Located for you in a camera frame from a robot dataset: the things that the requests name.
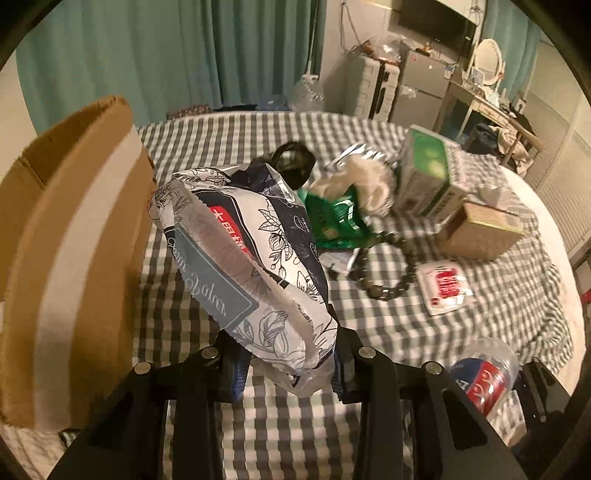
television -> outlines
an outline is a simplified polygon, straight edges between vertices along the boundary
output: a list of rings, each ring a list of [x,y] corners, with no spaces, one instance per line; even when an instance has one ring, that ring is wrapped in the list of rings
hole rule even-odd
[[[437,0],[402,0],[400,26],[468,56],[476,24]]]

patterned plastic bag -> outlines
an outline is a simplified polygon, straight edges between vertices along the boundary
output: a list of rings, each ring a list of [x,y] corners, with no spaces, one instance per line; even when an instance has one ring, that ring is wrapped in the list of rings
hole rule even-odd
[[[312,394],[322,387],[314,372],[332,375],[337,325],[301,200],[256,162],[174,177],[154,193],[150,217],[191,295],[276,383]]]

plastic bottle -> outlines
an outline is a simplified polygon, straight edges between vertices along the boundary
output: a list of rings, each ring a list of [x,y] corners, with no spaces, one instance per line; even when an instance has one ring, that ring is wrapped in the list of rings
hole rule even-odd
[[[469,344],[462,356],[448,372],[478,410],[490,417],[517,379],[517,356],[509,345],[494,338]]]

white mirror frame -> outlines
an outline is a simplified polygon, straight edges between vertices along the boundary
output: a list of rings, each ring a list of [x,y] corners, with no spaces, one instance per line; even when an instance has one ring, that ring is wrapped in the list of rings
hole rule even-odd
[[[494,85],[496,82],[499,81],[499,76],[501,75],[501,72],[503,71],[503,57],[501,54],[501,49],[499,48],[499,44],[493,40],[492,38],[485,38],[484,40],[482,40],[478,46],[472,51],[472,57],[470,58],[470,62],[468,63],[468,68],[466,70],[466,73],[468,75],[470,75],[470,71],[472,69],[473,66],[475,66],[475,60],[476,60],[476,55],[477,55],[477,51],[478,49],[482,46],[485,45],[486,47],[492,47],[495,50],[495,53],[497,55],[498,58],[498,62],[496,64],[496,71],[495,71],[495,75],[494,77],[484,81],[484,85]]]

mini fridge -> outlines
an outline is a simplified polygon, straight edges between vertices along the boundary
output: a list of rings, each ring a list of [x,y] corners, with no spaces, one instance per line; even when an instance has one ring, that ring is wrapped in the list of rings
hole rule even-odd
[[[432,130],[449,84],[445,69],[440,61],[408,52],[389,121],[405,128],[414,124]]]

